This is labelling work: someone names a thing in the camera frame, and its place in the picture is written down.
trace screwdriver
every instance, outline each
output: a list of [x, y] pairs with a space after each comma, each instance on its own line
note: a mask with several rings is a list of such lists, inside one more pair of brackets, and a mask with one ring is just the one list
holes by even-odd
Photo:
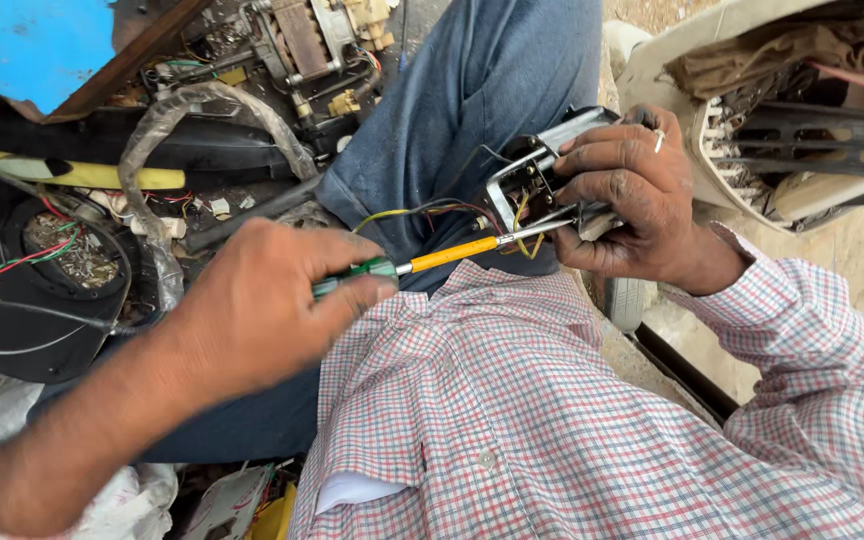
[[367, 260], [358, 266], [354, 266], [341, 274], [328, 276], [318, 283], [315, 283], [312, 286], [312, 296], [318, 300], [335, 289], [338, 289], [339, 286], [342, 285], [342, 282], [353, 280], [361, 276], [382, 276], [395, 280], [395, 284], [398, 285], [400, 276], [422, 272], [429, 268], [449, 264], [454, 261], [472, 257], [473, 255], [485, 253], [486, 251], [492, 251], [498, 247], [511, 244], [518, 240], [525, 240], [529, 237], [534, 237], [535, 235], [555, 231], [559, 227], [565, 227], [573, 223], [575, 223], [575, 219], [549, 221], [547, 223], [534, 225], [533, 227], [522, 228], [522, 230], [517, 230], [508, 234], [502, 234], [501, 236], [490, 236], [454, 248], [435, 251], [413, 258], [409, 262], [399, 266], [396, 266], [387, 256], [378, 256], [371, 260]]

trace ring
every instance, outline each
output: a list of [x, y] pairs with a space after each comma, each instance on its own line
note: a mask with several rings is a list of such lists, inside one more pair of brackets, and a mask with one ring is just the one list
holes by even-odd
[[658, 141], [655, 142], [655, 153], [658, 154], [663, 149], [663, 142], [666, 140], [666, 132], [661, 129], [652, 129], [658, 136]]

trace checkered shirt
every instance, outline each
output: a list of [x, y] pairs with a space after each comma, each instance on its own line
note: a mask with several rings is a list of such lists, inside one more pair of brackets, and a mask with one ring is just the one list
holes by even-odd
[[[567, 276], [464, 262], [322, 363], [289, 537], [864, 537], [864, 315], [840, 277], [717, 232], [756, 263], [670, 296], [762, 371], [724, 432], [619, 380]], [[316, 516], [339, 472], [410, 487]]]

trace shirt cuff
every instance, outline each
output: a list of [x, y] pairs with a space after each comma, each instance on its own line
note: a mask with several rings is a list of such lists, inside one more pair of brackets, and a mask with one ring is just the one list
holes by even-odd
[[725, 225], [713, 222], [709, 228], [754, 263], [735, 284], [710, 296], [692, 296], [663, 284], [661, 289], [669, 300], [695, 313], [710, 327], [734, 328], [760, 327], [799, 300], [799, 290], [779, 264]]

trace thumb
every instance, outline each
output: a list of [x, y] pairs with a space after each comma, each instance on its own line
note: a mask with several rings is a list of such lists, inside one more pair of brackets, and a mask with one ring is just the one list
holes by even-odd
[[313, 318], [330, 342], [335, 341], [372, 306], [392, 298], [399, 288], [390, 280], [361, 276], [343, 283], [312, 308]]

